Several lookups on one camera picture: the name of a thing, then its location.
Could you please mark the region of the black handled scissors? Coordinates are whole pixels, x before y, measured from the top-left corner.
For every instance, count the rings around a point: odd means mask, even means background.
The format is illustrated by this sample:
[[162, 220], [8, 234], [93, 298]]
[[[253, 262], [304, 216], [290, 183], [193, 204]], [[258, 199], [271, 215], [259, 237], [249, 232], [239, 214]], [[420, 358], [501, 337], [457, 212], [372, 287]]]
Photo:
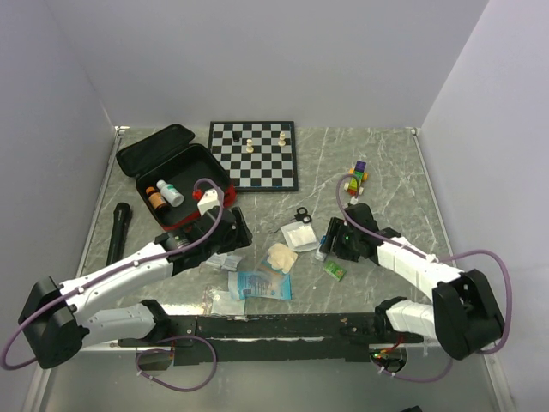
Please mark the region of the black handled scissors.
[[281, 223], [278, 227], [274, 228], [274, 229], [271, 229], [269, 231], [269, 233], [273, 234], [273, 233], [277, 233], [281, 230], [282, 227], [284, 227], [285, 225], [288, 225], [290, 223], [294, 223], [294, 222], [301, 222], [301, 223], [304, 223], [304, 224], [308, 224], [308, 223], [311, 223], [312, 222], [312, 217], [311, 215], [309, 214], [309, 211], [307, 208], [305, 207], [298, 207], [296, 209], [296, 213], [294, 214], [293, 218], [291, 218], [290, 220], [288, 221], [285, 221], [283, 223]]

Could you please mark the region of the small dropper bottle blue label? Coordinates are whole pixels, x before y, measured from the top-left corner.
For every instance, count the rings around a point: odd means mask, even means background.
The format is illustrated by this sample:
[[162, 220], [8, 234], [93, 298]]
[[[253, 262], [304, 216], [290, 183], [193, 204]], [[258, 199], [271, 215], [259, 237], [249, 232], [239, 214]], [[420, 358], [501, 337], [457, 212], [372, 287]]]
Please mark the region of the small dropper bottle blue label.
[[321, 262], [324, 262], [328, 256], [328, 254], [324, 251], [325, 241], [326, 241], [326, 236], [324, 235], [321, 238], [318, 248], [316, 249], [315, 255], [314, 255], [314, 258]]

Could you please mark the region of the white gauze pouch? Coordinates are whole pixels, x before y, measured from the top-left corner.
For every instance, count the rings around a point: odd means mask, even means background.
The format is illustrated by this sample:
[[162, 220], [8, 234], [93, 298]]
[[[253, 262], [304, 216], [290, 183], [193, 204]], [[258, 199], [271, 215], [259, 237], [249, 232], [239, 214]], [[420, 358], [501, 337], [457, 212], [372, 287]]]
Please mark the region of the white gauze pouch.
[[295, 221], [281, 227], [281, 232], [287, 247], [295, 252], [316, 250], [317, 236], [310, 223]]

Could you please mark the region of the white medicine bottle green label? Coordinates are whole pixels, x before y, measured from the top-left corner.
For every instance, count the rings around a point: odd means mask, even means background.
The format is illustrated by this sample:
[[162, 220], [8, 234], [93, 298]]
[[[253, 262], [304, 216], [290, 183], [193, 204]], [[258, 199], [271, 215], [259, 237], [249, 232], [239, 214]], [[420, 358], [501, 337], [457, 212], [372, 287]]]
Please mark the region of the white medicine bottle green label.
[[156, 187], [159, 190], [161, 196], [172, 206], [178, 207], [184, 202], [184, 195], [181, 194], [172, 184], [167, 183], [165, 180], [158, 180]]

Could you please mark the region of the blue wipes packet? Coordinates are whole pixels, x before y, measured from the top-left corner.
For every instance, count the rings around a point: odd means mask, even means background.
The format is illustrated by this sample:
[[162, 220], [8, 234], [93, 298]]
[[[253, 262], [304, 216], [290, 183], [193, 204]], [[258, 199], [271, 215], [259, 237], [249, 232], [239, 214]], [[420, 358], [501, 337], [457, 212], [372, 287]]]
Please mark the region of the blue wipes packet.
[[235, 300], [247, 298], [292, 299], [290, 276], [283, 276], [278, 272], [229, 272], [228, 290]]

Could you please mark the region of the brown bottle orange cap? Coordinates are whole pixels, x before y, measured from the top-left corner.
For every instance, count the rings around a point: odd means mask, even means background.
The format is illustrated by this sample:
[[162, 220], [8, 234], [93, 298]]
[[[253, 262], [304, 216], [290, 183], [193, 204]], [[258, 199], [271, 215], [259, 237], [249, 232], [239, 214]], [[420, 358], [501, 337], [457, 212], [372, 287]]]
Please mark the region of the brown bottle orange cap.
[[163, 198], [163, 196], [155, 187], [149, 186], [145, 190], [145, 194], [153, 210], [162, 211], [168, 208], [168, 202], [165, 200], [165, 198]]

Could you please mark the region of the red black medicine case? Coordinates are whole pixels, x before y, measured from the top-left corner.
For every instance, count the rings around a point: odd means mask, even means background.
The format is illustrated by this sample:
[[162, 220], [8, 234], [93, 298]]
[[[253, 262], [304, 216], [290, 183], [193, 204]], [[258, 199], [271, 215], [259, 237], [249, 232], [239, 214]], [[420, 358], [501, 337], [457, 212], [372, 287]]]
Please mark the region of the red black medicine case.
[[[153, 135], [117, 152], [123, 173], [136, 180], [136, 190], [154, 219], [165, 230], [180, 227], [199, 217], [197, 200], [192, 196], [194, 183], [201, 178], [213, 180], [224, 191], [224, 206], [236, 200], [235, 187], [213, 154], [201, 144], [193, 143], [195, 133], [181, 124], [172, 124]], [[155, 208], [146, 189], [163, 179], [184, 196], [177, 207]]]

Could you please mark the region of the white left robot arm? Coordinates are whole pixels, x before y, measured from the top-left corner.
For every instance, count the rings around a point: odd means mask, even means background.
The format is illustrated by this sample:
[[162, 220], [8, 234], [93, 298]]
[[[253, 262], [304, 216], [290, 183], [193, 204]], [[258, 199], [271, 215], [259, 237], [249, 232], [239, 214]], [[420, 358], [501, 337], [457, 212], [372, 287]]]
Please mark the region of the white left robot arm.
[[92, 274], [61, 283], [50, 277], [36, 282], [18, 319], [35, 361], [50, 369], [82, 348], [118, 339], [163, 343], [170, 325], [158, 302], [125, 309], [109, 304], [136, 288], [193, 269], [216, 253], [247, 247], [252, 239], [240, 208], [213, 208]]

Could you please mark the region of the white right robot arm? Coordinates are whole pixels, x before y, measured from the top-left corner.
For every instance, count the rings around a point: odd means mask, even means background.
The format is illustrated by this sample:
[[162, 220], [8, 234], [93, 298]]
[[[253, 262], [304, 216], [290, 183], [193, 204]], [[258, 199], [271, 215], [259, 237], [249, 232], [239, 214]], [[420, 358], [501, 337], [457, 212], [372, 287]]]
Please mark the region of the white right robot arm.
[[357, 262], [361, 258], [413, 284], [428, 299], [385, 300], [375, 309], [374, 331], [393, 342], [402, 333], [438, 341], [453, 359], [462, 360], [505, 337], [505, 320], [486, 276], [438, 262], [390, 227], [379, 228], [365, 203], [348, 205], [345, 218], [333, 217], [321, 250]]

